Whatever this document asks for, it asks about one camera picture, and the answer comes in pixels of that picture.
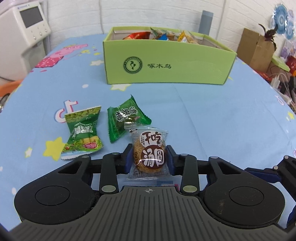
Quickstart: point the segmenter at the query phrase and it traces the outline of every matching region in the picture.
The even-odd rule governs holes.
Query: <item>orange chair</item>
[[[20,85],[21,82],[22,80],[17,80],[4,85],[0,85],[0,96],[11,94]]]

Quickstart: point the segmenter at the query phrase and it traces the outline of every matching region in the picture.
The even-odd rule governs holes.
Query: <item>white brick wall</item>
[[[51,46],[69,37],[102,33],[99,0],[48,0]],[[278,0],[101,0],[104,32],[112,26],[159,26],[198,31],[202,10],[214,13],[210,36],[216,38],[224,1],[229,1],[220,41],[237,50],[244,27],[263,33]],[[295,0],[282,0],[296,13]],[[278,51],[283,36],[276,37]]]

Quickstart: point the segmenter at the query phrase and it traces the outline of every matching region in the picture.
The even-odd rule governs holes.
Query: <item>brown circle label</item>
[[[164,150],[156,145],[145,147],[141,153],[141,162],[149,169],[161,168],[165,163]]]

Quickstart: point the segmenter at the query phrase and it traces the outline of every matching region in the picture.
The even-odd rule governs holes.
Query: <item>gray display screen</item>
[[[43,20],[38,7],[32,7],[20,11],[20,15],[22,16],[22,20],[24,21],[26,28]]]

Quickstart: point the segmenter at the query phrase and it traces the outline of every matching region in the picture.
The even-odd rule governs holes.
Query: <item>blue tablecloth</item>
[[[200,160],[219,156],[244,169],[272,168],[284,155],[296,155],[295,115],[248,65],[237,59],[224,85],[106,84],[102,41],[105,35],[70,38],[34,68],[7,102],[1,116],[0,222],[11,229],[20,219],[16,192],[25,184],[64,165],[60,150],[69,137],[63,115],[102,106],[97,131],[104,148],[101,158],[122,152],[131,142],[125,135],[111,144],[107,108],[135,97],[152,125],[168,130],[167,144],[177,153]],[[124,176],[120,176],[123,185]],[[98,188],[94,177],[92,188]],[[206,179],[201,177],[201,188]],[[295,205],[281,184],[285,226]]]

